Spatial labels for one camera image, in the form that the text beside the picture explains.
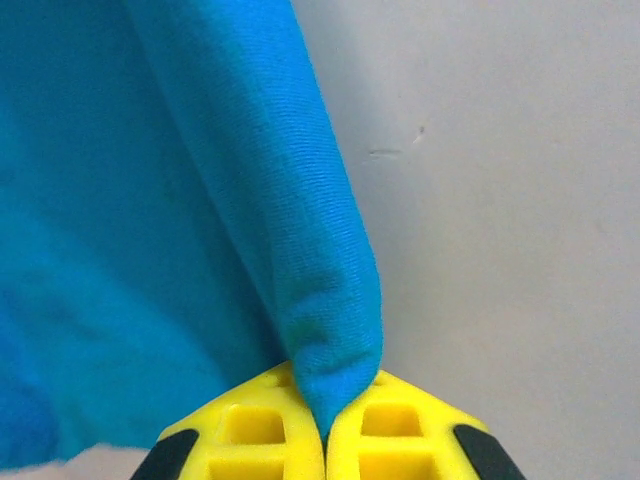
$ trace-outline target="white wall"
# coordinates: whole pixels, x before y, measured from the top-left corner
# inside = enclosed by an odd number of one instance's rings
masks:
[[[385,367],[530,479],[640,478],[640,2],[296,0]]]

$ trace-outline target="rectangular hole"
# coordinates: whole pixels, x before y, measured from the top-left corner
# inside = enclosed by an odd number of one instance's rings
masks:
[[[233,405],[222,421],[222,443],[265,445],[285,443],[280,412],[252,405]]]
[[[362,418],[362,435],[375,437],[420,437],[420,419],[411,405],[374,403]]]
[[[443,480],[428,452],[382,451],[360,454],[360,480]]]
[[[209,465],[207,480],[282,480],[284,463],[276,460],[238,462],[217,460]]]

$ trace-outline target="blue cloth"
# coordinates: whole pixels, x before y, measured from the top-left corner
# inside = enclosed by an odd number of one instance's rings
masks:
[[[287,0],[0,2],[0,467],[150,447],[287,358],[326,438],[380,304]]]

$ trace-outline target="gray wall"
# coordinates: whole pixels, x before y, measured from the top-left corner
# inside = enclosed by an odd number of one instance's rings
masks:
[[[531,479],[640,478],[640,2],[295,0],[385,368]]]

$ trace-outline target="black rubber pad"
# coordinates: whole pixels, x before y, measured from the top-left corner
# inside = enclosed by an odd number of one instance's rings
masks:
[[[140,464],[131,480],[178,480],[198,436],[196,430],[189,429],[160,440]]]
[[[471,425],[453,429],[480,480],[526,480],[500,442]]]

